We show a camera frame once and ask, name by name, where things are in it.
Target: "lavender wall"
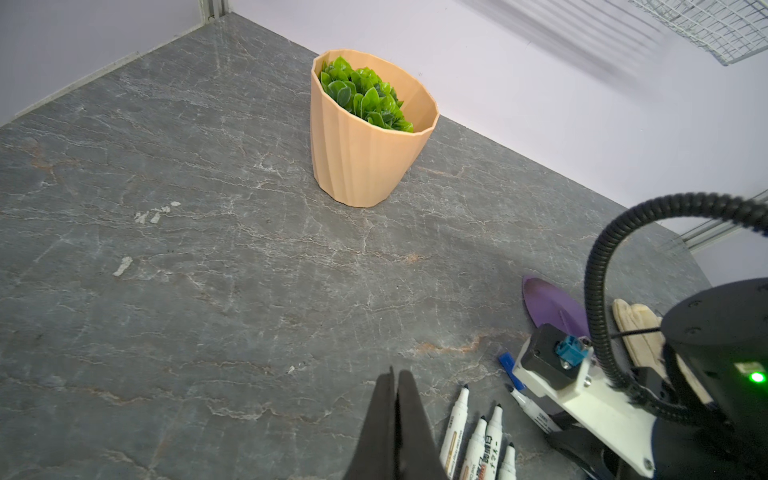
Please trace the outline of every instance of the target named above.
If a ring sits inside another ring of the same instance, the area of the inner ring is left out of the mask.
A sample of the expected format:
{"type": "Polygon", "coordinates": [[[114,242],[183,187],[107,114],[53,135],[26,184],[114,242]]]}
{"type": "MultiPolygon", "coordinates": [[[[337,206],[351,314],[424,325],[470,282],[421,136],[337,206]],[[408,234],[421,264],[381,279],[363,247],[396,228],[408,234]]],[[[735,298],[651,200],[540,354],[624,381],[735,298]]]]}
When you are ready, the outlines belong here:
{"type": "Polygon", "coordinates": [[[199,0],[0,2],[0,125],[69,84],[203,21],[199,0]]]}
{"type": "Polygon", "coordinates": [[[747,230],[694,253],[712,285],[768,277],[768,238],[747,230]]]}

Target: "purple trowel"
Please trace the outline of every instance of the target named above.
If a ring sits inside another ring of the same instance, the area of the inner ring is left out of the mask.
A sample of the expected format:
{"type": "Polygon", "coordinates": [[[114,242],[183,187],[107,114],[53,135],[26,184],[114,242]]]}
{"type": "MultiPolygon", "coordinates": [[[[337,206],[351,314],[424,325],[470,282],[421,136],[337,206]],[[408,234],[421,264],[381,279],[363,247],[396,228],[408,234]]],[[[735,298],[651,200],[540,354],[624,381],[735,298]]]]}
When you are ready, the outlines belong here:
{"type": "Polygon", "coordinates": [[[589,337],[584,307],[551,283],[524,276],[523,301],[537,327],[550,323],[568,335],[589,337]]]}

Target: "white marker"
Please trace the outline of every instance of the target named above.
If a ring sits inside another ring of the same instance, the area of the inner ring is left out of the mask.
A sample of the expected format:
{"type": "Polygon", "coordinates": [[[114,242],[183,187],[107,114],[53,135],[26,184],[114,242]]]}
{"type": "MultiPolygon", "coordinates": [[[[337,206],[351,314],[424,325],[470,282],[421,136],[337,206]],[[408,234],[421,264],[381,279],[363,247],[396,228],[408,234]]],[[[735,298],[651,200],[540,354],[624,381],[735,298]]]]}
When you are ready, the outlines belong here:
{"type": "Polygon", "coordinates": [[[523,409],[523,412],[531,417],[531,420],[536,422],[536,425],[544,430],[544,433],[562,432],[563,429],[558,427],[558,424],[555,423],[553,419],[549,418],[549,415],[547,415],[536,402],[518,392],[516,389],[511,389],[509,392],[515,400],[517,400],[518,405],[523,409]]]}
{"type": "Polygon", "coordinates": [[[482,453],[485,449],[485,427],[487,425],[488,423],[485,421],[485,417],[480,417],[475,433],[469,437],[467,453],[464,456],[464,464],[462,465],[462,472],[458,477],[458,480],[477,479],[478,473],[480,472],[482,453]]]}
{"type": "Polygon", "coordinates": [[[517,477],[518,474],[515,471],[515,446],[512,442],[509,442],[502,466],[498,468],[498,480],[516,480],[517,477]]]}
{"type": "Polygon", "coordinates": [[[458,400],[451,410],[451,419],[448,420],[448,428],[445,430],[445,439],[440,449],[440,464],[445,469],[448,478],[453,478],[453,472],[458,463],[458,450],[462,447],[464,437],[464,425],[467,423],[467,399],[469,398],[469,386],[464,385],[458,394],[458,400]]]}
{"type": "Polygon", "coordinates": [[[485,431],[485,451],[482,455],[478,480],[494,480],[498,457],[502,455],[502,405],[493,409],[491,421],[485,431]]]}

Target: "wire shelf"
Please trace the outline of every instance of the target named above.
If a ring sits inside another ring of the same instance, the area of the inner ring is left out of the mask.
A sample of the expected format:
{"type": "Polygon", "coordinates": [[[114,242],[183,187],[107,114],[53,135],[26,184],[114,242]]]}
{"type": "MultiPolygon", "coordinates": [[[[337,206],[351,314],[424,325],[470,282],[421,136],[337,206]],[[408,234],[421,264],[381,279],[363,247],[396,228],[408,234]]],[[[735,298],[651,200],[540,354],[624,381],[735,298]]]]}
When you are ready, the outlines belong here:
{"type": "Polygon", "coordinates": [[[723,65],[768,49],[768,0],[630,0],[723,65]]]}
{"type": "Polygon", "coordinates": [[[634,88],[668,31],[628,0],[459,0],[584,73],[634,88]]]}

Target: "ribbed flower pot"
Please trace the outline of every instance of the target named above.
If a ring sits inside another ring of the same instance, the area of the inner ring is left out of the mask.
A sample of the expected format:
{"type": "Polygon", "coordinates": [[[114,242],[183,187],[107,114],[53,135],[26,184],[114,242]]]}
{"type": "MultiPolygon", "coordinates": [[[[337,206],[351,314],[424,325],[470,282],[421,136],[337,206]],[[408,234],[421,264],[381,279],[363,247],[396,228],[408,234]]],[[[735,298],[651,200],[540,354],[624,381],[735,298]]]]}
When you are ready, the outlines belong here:
{"type": "Polygon", "coordinates": [[[424,85],[400,67],[355,50],[328,50],[312,63],[312,166],[320,188],[351,207],[386,199],[411,167],[440,116],[424,85]],[[385,130],[350,114],[324,91],[317,75],[339,55],[353,68],[372,68],[396,90],[413,132],[385,130]]]}

